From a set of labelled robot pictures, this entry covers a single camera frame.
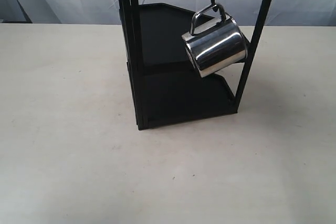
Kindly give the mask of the stainless steel mug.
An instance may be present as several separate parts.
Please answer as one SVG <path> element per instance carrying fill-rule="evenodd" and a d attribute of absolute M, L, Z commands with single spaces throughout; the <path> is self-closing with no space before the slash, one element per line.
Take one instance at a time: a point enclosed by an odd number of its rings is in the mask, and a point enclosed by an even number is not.
<path fill-rule="evenodd" d="M 220 17 L 198 25 L 199 18 L 214 8 L 219 10 Z M 182 35 L 182 39 L 190 62 L 202 78 L 237 63 L 248 55 L 244 34 L 219 3 L 196 12 L 190 30 Z"/>

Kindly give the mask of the black metal shelf rack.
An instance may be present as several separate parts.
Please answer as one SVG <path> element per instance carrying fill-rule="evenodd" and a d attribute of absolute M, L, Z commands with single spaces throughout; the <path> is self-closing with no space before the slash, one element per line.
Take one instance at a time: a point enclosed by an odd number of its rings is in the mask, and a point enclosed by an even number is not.
<path fill-rule="evenodd" d="M 192 12 L 165 3 L 119 0 L 139 130 L 235 114 L 272 0 L 262 0 L 237 91 L 225 78 L 195 73 L 182 41 Z"/>

